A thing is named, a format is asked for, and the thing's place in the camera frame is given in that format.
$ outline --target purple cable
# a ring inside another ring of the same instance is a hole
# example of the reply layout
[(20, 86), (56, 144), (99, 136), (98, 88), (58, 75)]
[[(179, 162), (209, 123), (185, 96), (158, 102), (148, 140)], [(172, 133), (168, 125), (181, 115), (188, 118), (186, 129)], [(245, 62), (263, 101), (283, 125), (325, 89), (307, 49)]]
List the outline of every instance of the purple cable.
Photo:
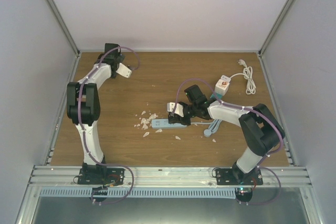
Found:
[[(270, 155), (270, 154), (273, 154), (273, 153), (276, 153), (278, 151), (280, 151), (282, 148), (283, 148), (283, 139), (282, 139), (282, 136), (279, 132), (279, 130), (276, 128), (276, 126), (270, 121), (270, 119), (268, 119), (267, 117), (265, 117), (263, 114), (261, 114), (260, 112), (256, 111), (256, 110), (253, 110), (253, 109), (250, 109), (250, 108), (246, 108), (244, 106), (240, 106), (240, 105), (235, 105), (235, 104), (231, 104), (231, 103), (227, 103), (227, 102), (223, 102), (221, 99), (219, 99), (219, 97), (217, 96), (217, 94), (215, 93), (215, 91), (213, 90), (213, 88), (209, 85), (209, 83), (207, 83), (206, 81), (202, 80), (202, 79), (199, 79), (199, 78), (190, 78), (190, 79), (187, 79), (185, 80), (184, 82), (181, 83), (181, 85), (179, 86), (179, 89), (177, 90), (177, 94), (176, 94), (176, 100), (175, 100), (175, 106), (174, 106), (174, 109), (173, 109), (173, 113), (175, 112), (176, 110), (176, 106), (177, 106), (177, 100), (179, 99), (179, 93), (180, 93), (180, 89), (181, 87), (183, 86), (183, 84), (185, 84), (186, 82), (189, 82), (189, 81), (200, 81), (204, 84), (206, 84), (210, 90), (212, 91), (212, 94), (214, 94), (216, 100), (221, 104), (221, 105), (226, 105), (230, 108), (233, 108), (233, 109), (238, 109), (238, 110), (245, 110), (245, 111), (249, 111), (249, 112), (252, 112), (252, 113), (255, 113), (256, 115), (260, 116), (262, 119), (264, 119), (272, 128), (273, 130), (276, 132), (276, 134), (278, 135), (279, 137), (279, 140), (280, 140), (280, 145), (279, 147), (274, 150), (274, 151), (270, 151), (266, 154), (266, 156)], [(264, 159), (266, 158), (266, 156), (264, 156), (258, 163), (261, 164), (262, 161), (264, 161)]]
[(270, 204), (274, 201), (276, 201), (280, 195), (281, 195), (281, 189), (282, 189), (282, 186), (281, 186), (281, 182), (280, 182), (280, 179), (278, 177), (278, 175), (275, 174), (275, 172), (273, 172), (270, 168), (267, 168), (267, 167), (259, 167), (259, 169), (266, 169), (268, 171), (270, 171), (271, 173), (273, 173), (273, 175), (275, 176), (275, 178), (277, 179), (278, 183), (279, 183), (279, 191), (278, 191), (278, 194), (277, 196), (275, 196), (273, 199), (270, 199), (268, 201), (265, 201), (265, 202), (256, 202), (256, 203), (248, 203), (249, 205), (252, 205), (252, 206), (264, 206), (264, 205), (267, 205), (267, 204)]
[(85, 135), (85, 128), (84, 128), (84, 125), (82, 124), (82, 117), (81, 117), (81, 113), (80, 113), (80, 109), (81, 109), (81, 102), (82, 102), (82, 95), (83, 95), (83, 88), (84, 88), (84, 85), (85, 83), (87, 82), (88, 79), (90, 79), (94, 73), (96, 73), (98, 71), (98, 69), (100, 68), (100, 65), (103, 61), (103, 59), (112, 51), (114, 50), (117, 50), (117, 49), (126, 49), (126, 50), (129, 50), (131, 51), (132, 53), (135, 54), (136, 58), (138, 59), (138, 66), (136, 68), (132, 68), (133, 70), (136, 70), (139, 68), (140, 66), (140, 58), (139, 58), (139, 55), (132, 49), (128, 48), (128, 47), (115, 47), (109, 51), (107, 51), (101, 58), (100, 58), (100, 61), (98, 63), (98, 67), (93, 69), (89, 74), (88, 76), (84, 79), (84, 81), (82, 82), (82, 84), (80, 85), (79, 87), (79, 95), (78, 95), (78, 123), (79, 125), (81, 126), (82, 130), (83, 130), (83, 144), (84, 144), (84, 148), (85, 148), (85, 151), (87, 152), (87, 154), (89, 154), (89, 157), (98, 165), (102, 165), (102, 166), (119, 166), (119, 167), (123, 167), (125, 169), (127, 169), (131, 175), (132, 175), (132, 184), (131, 184), (131, 187), (129, 189), (129, 191), (120, 199), (118, 200), (115, 200), (115, 201), (111, 201), (111, 202), (100, 202), (99, 205), (110, 205), (110, 204), (114, 204), (114, 203), (117, 203), (117, 202), (120, 202), (124, 199), (127, 198), (127, 196), (129, 196), (129, 194), (131, 193), (132, 189), (133, 189), (133, 186), (134, 186), (134, 174), (133, 174), (133, 171), (131, 170), (131, 168), (129, 168), (128, 166), (126, 165), (121, 165), (121, 164), (103, 164), (101, 162), (99, 162), (98, 160), (95, 159), (95, 157), (93, 157), (91, 155), (91, 152), (88, 148), (88, 145), (87, 145), (87, 142), (86, 142), (86, 135)]

